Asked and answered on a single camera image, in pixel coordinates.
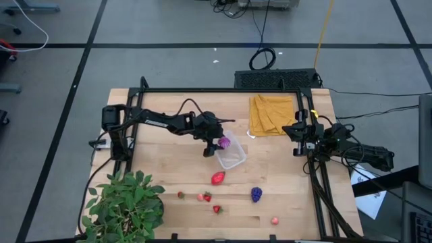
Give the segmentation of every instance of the green plant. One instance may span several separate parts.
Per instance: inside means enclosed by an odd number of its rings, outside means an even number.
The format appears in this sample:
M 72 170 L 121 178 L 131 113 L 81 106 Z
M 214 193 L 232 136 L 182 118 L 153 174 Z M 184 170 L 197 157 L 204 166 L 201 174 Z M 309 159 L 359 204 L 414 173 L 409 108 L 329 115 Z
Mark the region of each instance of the green plant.
M 145 242 L 155 237 L 153 229 L 163 223 L 163 203 L 158 194 L 165 189 L 151 186 L 151 175 L 144 177 L 141 171 L 135 177 L 132 172 L 122 179 L 120 175 L 120 171 L 107 175 L 111 183 L 96 186 L 103 188 L 100 195 L 95 188 L 88 189 L 97 197 L 89 200 L 86 209 L 90 208 L 90 215 L 97 215 L 97 220 L 82 217 L 87 234 L 84 242 Z

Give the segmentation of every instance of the yellow cable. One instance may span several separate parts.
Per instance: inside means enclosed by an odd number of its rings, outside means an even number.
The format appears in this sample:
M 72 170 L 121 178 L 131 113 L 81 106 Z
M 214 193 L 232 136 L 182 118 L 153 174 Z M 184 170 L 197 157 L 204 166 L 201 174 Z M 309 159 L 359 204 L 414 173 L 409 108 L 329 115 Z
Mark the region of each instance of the yellow cable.
M 315 69 L 317 68 L 319 51 L 321 50 L 321 42 L 323 41 L 325 29 L 327 29 L 327 23 L 329 22 L 331 8 L 333 8 L 334 2 L 335 2 L 334 0 L 330 0 L 329 10 L 327 11 L 327 15 L 325 16 L 324 26 L 323 26 L 323 29 L 321 30 L 321 36 L 319 37 L 318 49 L 317 49 L 317 53 L 315 54 L 315 61 L 313 63 L 313 68 L 315 68 Z

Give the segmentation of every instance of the black floor stripe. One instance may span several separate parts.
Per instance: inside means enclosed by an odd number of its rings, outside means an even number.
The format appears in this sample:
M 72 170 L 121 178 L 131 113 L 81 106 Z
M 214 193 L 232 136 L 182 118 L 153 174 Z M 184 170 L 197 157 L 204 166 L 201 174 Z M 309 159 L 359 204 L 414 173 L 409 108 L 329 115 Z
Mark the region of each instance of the black floor stripe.
M 76 70 L 76 74 L 74 77 L 74 81 L 72 82 L 72 85 L 69 90 L 69 94 L 67 96 L 65 106 L 63 108 L 63 111 L 61 112 L 60 120 L 57 125 L 57 128 L 54 133 L 53 141 L 51 142 L 51 145 L 48 150 L 47 158 L 45 159 L 45 162 L 42 167 L 42 171 L 39 175 L 38 182 L 36 183 L 36 188 L 34 189 L 32 198 L 30 200 L 30 203 L 28 205 L 26 214 L 24 216 L 24 220 L 21 224 L 20 231 L 18 232 L 18 236 L 16 238 L 16 242 L 25 242 L 28 230 L 30 229 L 30 226 L 32 225 L 32 220 L 34 217 L 34 214 L 36 213 L 36 209 L 39 204 L 39 200 L 41 199 L 43 188 L 45 187 L 45 183 L 47 182 L 47 178 L 49 175 L 49 171 L 51 170 L 51 166 L 53 164 L 53 160 L 55 157 L 55 153 L 57 152 L 57 148 L 60 143 L 61 135 L 63 134 L 63 130 L 66 125 L 66 121 L 68 120 L 68 115 L 70 112 L 70 109 L 72 107 L 72 102 L 74 101 L 74 97 L 76 94 L 76 91 L 78 89 L 78 85 L 81 80 L 82 72 L 84 71 L 84 67 L 86 65 L 88 55 L 91 50 L 91 45 L 93 41 L 95 40 L 96 32 L 99 27 L 99 24 L 101 23 L 101 18 L 103 15 L 103 12 L 105 10 L 105 6 L 107 4 L 107 0 L 102 0 L 101 5 L 99 6 L 99 10 L 97 12 L 96 18 L 93 23 L 92 30 L 90 31 L 90 36 L 88 37 L 84 52 L 81 57 L 80 64 L 78 65 L 78 68 Z
M 12 43 L 16 48 L 37 48 L 42 44 L 39 43 Z M 95 43 L 92 48 L 106 49 L 174 49 L 174 48 L 258 48 L 259 43 Z M 264 47 L 273 48 L 312 48 L 318 47 L 318 43 L 265 43 Z M 432 48 L 432 44 L 424 44 L 425 48 Z M 48 44 L 45 48 L 85 48 L 84 43 L 59 43 Z M 411 44 L 360 44 L 360 43 L 327 43 L 322 44 L 323 49 L 407 49 L 411 48 Z
M 432 88 L 432 74 L 431 70 L 429 69 L 429 66 L 427 65 L 427 62 L 425 61 L 425 58 L 423 57 L 423 54 L 421 53 L 419 49 L 419 45 L 416 43 L 416 40 L 414 39 L 414 36 L 412 35 L 412 32 L 410 28 L 408 27 L 408 23 L 405 20 L 404 14 L 402 13 L 398 2 L 396 0 L 391 0 L 391 4 L 393 5 L 394 11 L 396 12 L 396 15 L 398 16 L 399 22 L 402 25 L 402 28 L 405 31 L 406 37 L 410 41 L 410 44 L 412 45 L 412 50 L 414 51 L 414 54 L 417 57 L 418 64 L 420 64 L 420 67 L 426 77 L 427 82 L 429 83 L 429 86 Z

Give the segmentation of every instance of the black metal frame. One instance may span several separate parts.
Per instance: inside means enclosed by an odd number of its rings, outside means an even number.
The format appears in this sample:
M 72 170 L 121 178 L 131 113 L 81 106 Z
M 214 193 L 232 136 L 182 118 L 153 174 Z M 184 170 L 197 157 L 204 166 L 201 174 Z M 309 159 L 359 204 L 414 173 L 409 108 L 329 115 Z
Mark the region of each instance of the black metal frame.
M 149 88 L 146 80 L 144 77 L 141 77 L 141 83 L 139 88 L 129 88 L 128 92 L 128 100 L 126 101 L 127 105 L 132 105 L 132 102 L 134 100 L 135 96 L 138 96 L 138 102 L 137 105 L 141 105 L 142 101 L 144 99 L 144 94 L 146 92 L 279 92 L 279 93 L 293 93 L 296 95 L 296 99 L 298 102 L 298 108 L 299 110 L 304 109 L 304 104 L 302 101 L 303 96 L 306 97 L 308 102 L 308 111 L 310 113 L 310 118 L 312 122 L 315 122 L 317 118 L 315 117 L 315 114 L 311 112 L 314 110 L 314 104 L 313 104 L 313 98 L 312 98 L 312 92 L 310 88 L 300 88 L 297 90 L 289 89 L 289 90 L 280 90 L 280 89 L 274 89 L 274 88 L 260 88 L 260 89 L 251 89 L 251 88 Z M 131 138 L 133 141 L 136 139 L 136 135 L 138 133 L 138 124 L 134 125 L 132 127 L 132 134 Z M 131 146 L 130 152 L 131 156 L 130 159 L 126 161 L 126 169 L 125 173 L 131 170 L 132 168 L 132 160 L 133 160 L 133 154 L 134 154 L 134 147 Z M 118 169 L 120 169 L 121 161 L 115 162 L 115 167 L 113 173 L 117 172 Z M 316 171 L 314 168 L 314 163 L 311 161 L 311 158 L 308 156 L 308 167 L 310 171 L 310 181 L 311 186 L 314 187 L 316 183 L 318 183 Z M 320 165 L 321 168 L 321 177 L 323 180 L 323 191 L 322 190 L 313 190 L 313 198 L 315 203 L 315 211 L 317 214 L 317 222 L 319 227 L 319 234 L 320 234 L 320 240 L 313 240 L 313 241 L 326 241 L 326 242 L 376 242 L 372 240 L 366 240 L 362 238 L 341 238 L 339 234 L 339 228 L 338 223 L 335 220 L 335 217 L 341 218 L 342 216 L 338 213 L 337 209 L 333 206 L 333 199 L 331 195 L 331 188 L 329 183 L 329 178 L 327 174 L 327 168 L 325 163 L 322 163 Z M 325 221 L 324 221 L 324 215 L 323 215 L 323 209 L 321 206 L 321 201 L 323 201 L 327 207 L 329 207 L 329 211 L 335 212 L 335 215 L 329 214 L 330 216 L 330 224 L 331 224 L 331 230 L 333 233 L 333 236 L 328 236 L 325 229 Z M 75 242 L 76 240 L 83 239 L 85 236 L 76 236 L 75 238 L 66 238 L 66 239 L 57 239 L 57 240 L 47 240 L 47 241 L 40 241 L 40 242 Z M 275 235 L 269 235 L 269 240 L 229 240 L 229 239 L 214 239 L 214 240 L 179 240 L 178 235 L 176 233 L 172 233 L 171 239 L 155 239 L 155 240 L 149 240 L 148 242 L 151 243 L 290 243 L 290 242 L 299 242 L 299 240 L 277 240 Z

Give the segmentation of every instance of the strawberry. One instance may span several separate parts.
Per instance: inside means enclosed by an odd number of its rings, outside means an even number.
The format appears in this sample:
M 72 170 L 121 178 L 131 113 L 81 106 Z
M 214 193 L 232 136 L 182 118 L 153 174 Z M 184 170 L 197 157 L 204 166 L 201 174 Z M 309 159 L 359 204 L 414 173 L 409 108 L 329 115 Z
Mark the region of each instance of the strawberry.
M 210 202 L 210 200 L 211 200 L 211 193 L 210 192 L 205 192 L 204 200 L 206 200 L 207 202 Z
M 197 199 L 198 201 L 202 201 L 202 200 L 204 200 L 204 195 L 202 195 L 202 194 L 198 194 L 198 196 L 196 196 L 196 199 Z
M 223 209 L 221 206 L 213 206 L 213 211 L 217 214 L 220 214 L 223 212 Z
M 220 184 L 222 184 L 224 178 L 225 178 L 225 172 L 224 171 L 216 172 L 211 177 L 211 184 L 214 186 L 220 185 Z
M 177 196 L 180 199 L 184 199 L 185 194 L 183 192 L 177 192 Z

